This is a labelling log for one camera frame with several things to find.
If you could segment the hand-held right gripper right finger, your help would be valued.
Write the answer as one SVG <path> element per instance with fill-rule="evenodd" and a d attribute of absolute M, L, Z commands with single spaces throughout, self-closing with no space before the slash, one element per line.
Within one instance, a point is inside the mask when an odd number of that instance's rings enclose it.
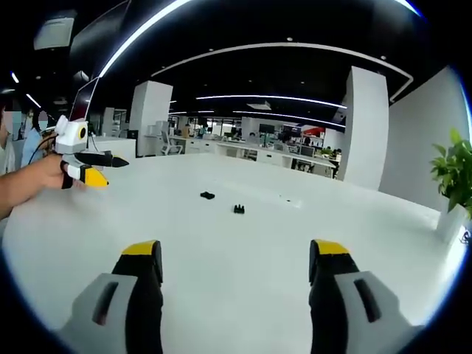
<path fill-rule="evenodd" d="M 308 269 L 312 353 L 399 353 L 422 330 L 341 244 L 312 240 Z"/>

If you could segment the person's left hand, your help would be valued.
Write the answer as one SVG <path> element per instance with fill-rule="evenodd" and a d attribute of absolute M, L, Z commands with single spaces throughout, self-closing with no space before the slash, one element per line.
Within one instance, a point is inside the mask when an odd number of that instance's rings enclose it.
<path fill-rule="evenodd" d="M 31 164 L 42 187 L 63 189 L 64 179 L 68 179 L 69 187 L 85 190 L 86 186 L 83 182 L 66 176 L 62 167 L 67 168 L 67 166 L 62 156 L 57 154 L 48 155 Z"/>

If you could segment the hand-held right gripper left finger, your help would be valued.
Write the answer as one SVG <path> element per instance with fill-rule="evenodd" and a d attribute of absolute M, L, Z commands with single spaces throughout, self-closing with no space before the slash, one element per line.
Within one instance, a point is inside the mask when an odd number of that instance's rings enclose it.
<path fill-rule="evenodd" d="M 162 247 L 135 243 L 73 301 L 58 331 L 73 353 L 162 353 Z"/>

